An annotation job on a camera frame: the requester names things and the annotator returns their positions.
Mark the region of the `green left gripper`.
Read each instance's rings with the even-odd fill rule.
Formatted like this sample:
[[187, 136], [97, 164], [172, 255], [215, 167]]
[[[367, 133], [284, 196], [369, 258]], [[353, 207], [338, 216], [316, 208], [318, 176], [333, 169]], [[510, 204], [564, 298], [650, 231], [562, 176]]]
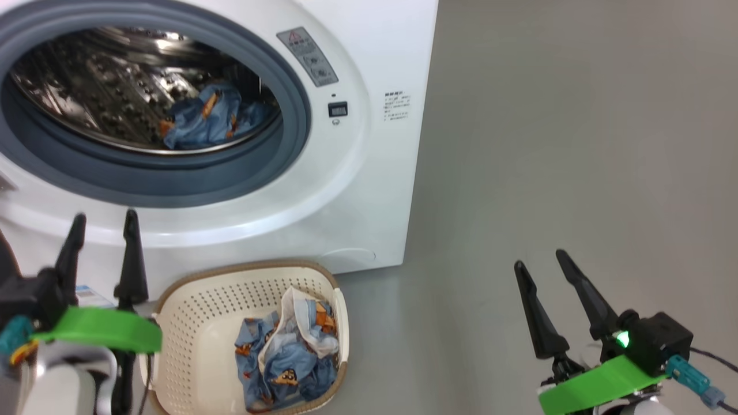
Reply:
[[[68, 305], [78, 305], [77, 263], [84, 246], [85, 226], [84, 213], [74, 216], [54, 267]], [[163, 349], [161, 328], [134, 313], [134, 307], [149, 300], [139, 216], [134, 209], [126, 211], [122, 236], [126, 249], [119, 283], [114, 287], [118, 309], [69, 307], [53, 328], [32, 334], [34, 341], [72, 342], [135, 354], [155, 354]]]

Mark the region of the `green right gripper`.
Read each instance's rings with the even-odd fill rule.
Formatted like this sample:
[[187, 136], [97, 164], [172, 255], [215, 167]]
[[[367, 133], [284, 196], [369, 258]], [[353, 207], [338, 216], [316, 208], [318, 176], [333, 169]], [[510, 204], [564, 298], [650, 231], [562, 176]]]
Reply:
[[[617, 313], [563, 249], [556, 259], [567, 282], [577, 292], [590, 323], [589, 333], [601, 341], [617, 330]], [[667, 361], [632, 361], [628, 355], [615, 357], [585, 370], [566, 355], [569, 344], [555, 329], [537, 296], [537, 285], [525, 264], [516, 261], [515, 277], [524, 306], [533, 352], [539, 360], [554, 359], [554, 375], [539, 389], [539, 404], [545, 414], [593, 414], [606, 403], [622, 399], [664, 380]]]

